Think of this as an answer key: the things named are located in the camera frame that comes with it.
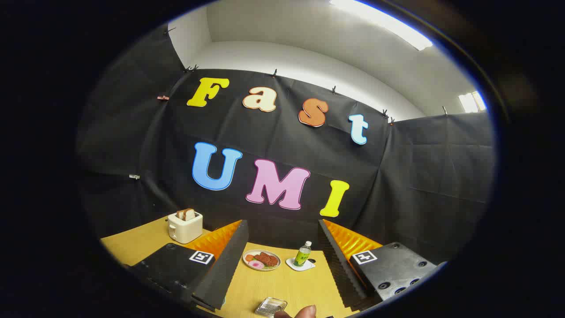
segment round pink food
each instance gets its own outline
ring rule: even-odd
[[[260,261],[256,261],[256,260],[250,261],[249,265],[251,265],[252,267],[258,268],[258,269],[262,269],[263,267],[265,267],[265,265],[263,265],[263,263],[261,263]]]

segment bottle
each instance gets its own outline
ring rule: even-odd
[[[312,252],[312,248],[310,247],[311,245],[312,242],[307,240],[306,244],[298,250],[298,254],[296,254],[294,262],[292,263],[294,266],[301,267],[304,265],[310,255],[310,252]]]

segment letter u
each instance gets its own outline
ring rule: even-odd
[[[196,143],[194,145],[196,155],[192,164],[192,177],[201,187],[208,190],[223,190],[232,183],[233,172],[236,169],[236,162],[243,157],[243,154],[235,149],[225,148],[221,153],[225,157],[224,169],[219,179],[212,179],[208,176],[208,165],[212,154],[217,148],[209,143]]]

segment clear plastic tray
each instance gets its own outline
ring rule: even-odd
[[[265,300],[255,309],[257,315],[263,317],[273,318],[275,317],[275,312],[284,310],[287,302],[284,300],[276,299],[273,297],[267,297]]]

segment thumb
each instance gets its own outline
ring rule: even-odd
[[[316,305],[302,308],[295,318],[316,318]]]

